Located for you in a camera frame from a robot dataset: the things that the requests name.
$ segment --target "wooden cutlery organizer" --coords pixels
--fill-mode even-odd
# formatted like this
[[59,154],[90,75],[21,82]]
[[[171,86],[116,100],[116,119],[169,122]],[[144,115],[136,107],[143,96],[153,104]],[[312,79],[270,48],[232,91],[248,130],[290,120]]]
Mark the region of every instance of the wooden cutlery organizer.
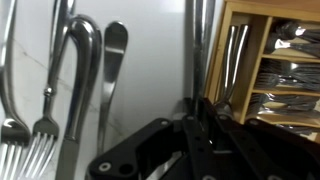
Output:
[[[206,97],[213,103],[219,99],[223,57],[230,25],[249,24],[249,39],[239,64],[233,95],[230,99],[235,120],[243,124],[248,116],[250,98],[253,94],[272,93],[274,95],[306,95],[319,97],[320,91],[297,87],[276,86],[274,88],[255,88],[261,63],[276,60],[294,63],[319,63],[320,57],[293,50],[277,49],[266,53],[265,47],[270,33],[282,21],[292,20],[305,29],[320,29],[320,1],[318,0],[225,0],[224,11],[217,33],[212,60],[209,68]],[[289,40],[290,43],[307,43],[301,38]],[[299,118],[278,114],[256,115],[258,119],[272,124],[291,124],[320,128],[319,118]],[[320,143],[320,135],[313,133],[312,140]]]

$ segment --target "white wall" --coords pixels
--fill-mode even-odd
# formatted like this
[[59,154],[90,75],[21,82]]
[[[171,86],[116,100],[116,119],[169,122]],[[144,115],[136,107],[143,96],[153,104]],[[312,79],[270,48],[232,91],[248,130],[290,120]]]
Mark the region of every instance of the white wall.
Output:
[[[181,100],[191,94],[190,17],[185,0],[76,0],[76,14],[91,16],[104,32],[114,20],[123,22],[129,42],[118,78],[108,128],[108,147],[157,117],[181,112]],[[53,0],[18,1],[14,34],[14,92],[17,110],[30,129],[41,117],[48,69]],[[216,13],[220,12],[221,0]],[[69,42],[59,77],[53,117],[66,125],[75,74],[76,51]],[[101,73],[92,98],[81,143],[77,180],[96,153]],[[55,154],[43,179],[54,179]]]

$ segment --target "wooden shelf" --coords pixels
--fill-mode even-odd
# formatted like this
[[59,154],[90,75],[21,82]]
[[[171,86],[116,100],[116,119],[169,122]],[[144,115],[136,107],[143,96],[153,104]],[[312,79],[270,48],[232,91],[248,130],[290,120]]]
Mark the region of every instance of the wooden shelf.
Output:
[[262,58],[285,60],[285,61],[291,61],[291,62],[320,63],[320,59],[316,59],[316,58],[296,57],[296,56],[286,56],[286,55],[276,55],[276,54],[263,54]]
[[252,93],[264,94],[272,93],[279,95],[305,95],[305,96],[316,96],[320,97],[320,92],[315,92],[311,90],[305,90],[300,88],[289,88],[289,87],[276,87],[273,89],[253,89]]
[[316,139],[314,140],[316,143],[320,144],[320,133],[317,134]]
[[308,126],[320,128],[320,119],[312,119],[298,116],[285,116],[279,114],[250,115],[246,119],[257,118],[270,124],[288,124],[296,126]]
[[319,12],[319,0],[227,0],[228,2],[246,3],[252,5],[259,5],[263,7],[274,7],[280,9],[292,9],[300,11]]

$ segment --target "metal screw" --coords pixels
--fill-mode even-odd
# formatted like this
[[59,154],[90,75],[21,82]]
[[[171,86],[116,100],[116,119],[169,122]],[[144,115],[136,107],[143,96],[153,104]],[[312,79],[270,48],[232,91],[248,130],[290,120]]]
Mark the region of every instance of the metal screw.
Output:
[[188,120],[194,120],[194,117],[193,116],[187,116],[187,119]]
[[251,120],[251,121],[250,121],[250,124],[252,124],[252,125],[255,125],[255,126],[256,126],[256,125],[258,125],[258,124],[259,124],[259,122],[258,122],[258,121],[256,121],[256,120]]
[[276,176],[276,175],[270,175],[268,177],[268,180],[282,180],[282,178],[280,178],[279,176]]
[[220,118],[221,120],[227,120],[227,119],[228,119],[228,116],[226,116],[226,115],[220,115],[219,118]]
[[111,169],[111,164],[108,162],[104,162],[99,166],[99,171],[101,172],[106,172],[106,171],[109,171],[110,169]]
[[51,88],[51,87],[47,87],[45,90],[44,90],[44,95],[45,96],[50,96],[50,95],[52,95],[54,93],[54,91],[53,91],[53,88]]
[[216,178],[214,178],[213,176],[210,175],[205,175],[202,180],[216,180]]
[[165,125],[168,125],[169,122],[168,121],[161,121],[161,125],[165,126]]

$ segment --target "fork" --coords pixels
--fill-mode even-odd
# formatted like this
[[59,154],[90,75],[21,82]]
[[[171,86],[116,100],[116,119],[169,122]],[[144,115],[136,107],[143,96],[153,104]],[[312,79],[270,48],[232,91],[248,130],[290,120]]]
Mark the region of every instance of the fork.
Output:
[[0,5],[2,8],[0,21],[0,97],[5,112],[5,120],[1,126],[0,177],[5,180],[13,180],[23,150],[29,144],[30,132],[15,110],[11,84],[11,46],[16,0],[2,0]]
[[273,51],[280,48],[290,48],[318,58],[320,57],[320,43],[290,43],[279,39],[276,33],[271,33],[267,39],[264,53],[271,54]]
[[294,73],[320,73],[319,63],[294,63],[290,61],[277,61],[267,59],[262,61],[261,72],[270,72],[290,76]]
[[315,127],[308,127],[308,126],[296,126],[296,125],[287,125],[287,124],[276,124],[277,127],[285,129],[289,132],[299,134],[299,135],[306,135],[309,136],[311,133],[320,132],[320,128]]
[[43,117],[33,127],[32,145],[22,167],[20,177],[41,177],[56,148],[59,127],[51,114],[73,4],[74,0],[55,0],[50,43],[50,66],[47,86],[44,90]]
[[294,104],[296,108],[268,108],[264,106],[264,101],[254,97],[250,100],[249,108],[247,111],[248,115],[253,114],[281,114],[289,116],[300,116],[305,118],[320,118],[320,113],[316,110],[304,109],[304,104]]
[[320,84],[302,81],[309,80],[308,76],[306,76],[305,74],[300,75],[300,73],[295,73],[293,76],[297,77],[297,79],[291,76],[278,75],[274,73],[259,73],[255,82],[255,88],[268,89],[274,88],[278,85],[287,85],[313,91],[320,91]]
[[299,37],[311,43],[320,42],[319,29],[304,29],[297,21],[282,21],[276,26],[275,30],[282,40],[292,40]]
[[317,97],[311,96],[291,96],[291,95],[273,95],[267,94],[253,94],[250,99],[250,105],[260,103],[261,106],[267,102],[284,103],[285,109],[309,111],[314,109],[316,102],[319,100]]

